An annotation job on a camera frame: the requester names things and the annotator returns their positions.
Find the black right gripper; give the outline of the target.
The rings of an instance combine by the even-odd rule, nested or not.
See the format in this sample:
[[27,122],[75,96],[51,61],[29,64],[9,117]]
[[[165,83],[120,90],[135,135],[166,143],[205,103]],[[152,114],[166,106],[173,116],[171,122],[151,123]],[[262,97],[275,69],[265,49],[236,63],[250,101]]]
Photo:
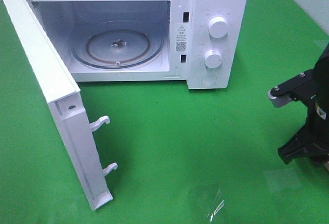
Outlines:
[[305,125],[277,151],[285,164],[302,157],[308,157],[315,166],[327,163],[328,115],[323,119],[315,108],[309,108]]

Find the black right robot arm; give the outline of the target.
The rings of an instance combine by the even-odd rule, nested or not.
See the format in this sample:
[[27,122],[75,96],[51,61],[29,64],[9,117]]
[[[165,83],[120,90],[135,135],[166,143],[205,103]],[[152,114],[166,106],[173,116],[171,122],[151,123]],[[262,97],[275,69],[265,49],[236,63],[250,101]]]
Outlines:
[[268,92],[275,107],[291,101],[301,101],[307,107],[305,124],[293,137],[278,148],[285,164],[302,157],[313,164],[328,162],[328,47],[313,69],[275,86]]

